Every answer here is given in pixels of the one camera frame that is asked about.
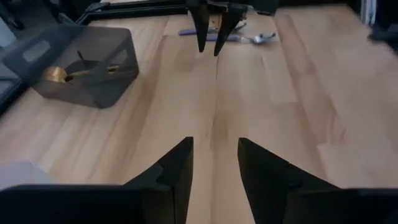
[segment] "black metal frame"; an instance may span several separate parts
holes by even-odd
[[[149,16],[169,16],[187,14],[185,0],[139,1],[123,3],[93,3],[76,21],[88,25],[91,21],[102,19],[124,19]]]

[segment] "light wood tabletop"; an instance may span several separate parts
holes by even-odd
[[[218,17],[212,19],[219,23]],[[34,90],[0,120],[0,164],[31,161],[60,183],[123,184],[194,137],[187,223],[254,223],[238,167],[246,137],[339,187],[398,187],[398,61],[346,6],[248,15],[267,45],[198,53],[188,16],[95,21],[130,29],[141,72],[111,108]]]

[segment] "white object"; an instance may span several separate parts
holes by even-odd
[[[7,24],[0,18],[0,47],[7,47],[17,40]]]
[[[361,0],[361,20],[366,25],[376,21],[377,0]]]

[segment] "purple handle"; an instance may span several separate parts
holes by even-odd
[[[196,34],[196,29],[183,29],[178,32],[179,35],[193,35]]]
[[[232,41],[232,42],[240,42],[241,41],[241,36],[232,34],[229,35],[228,38],[226,39],[227,41]],[[217,41],[217,34],[209,34],[207,35],[207,41]]]
[[[212,33],[212,32],[216,32],[217,28],[215,27],[209,27],[209,29],[207,30],[207,33]],[[195,28],[193,29],[182,29],[178,32],[179,35],[194,35],[197,33],[197,30]]]

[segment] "plastic bin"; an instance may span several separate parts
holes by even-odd
[[[110,27],[60,25],[3,62],[43,97],[97,108],[114,105],[139,73],[130,31]],[[45,75],[51,68],[83,75],[55,82]]]

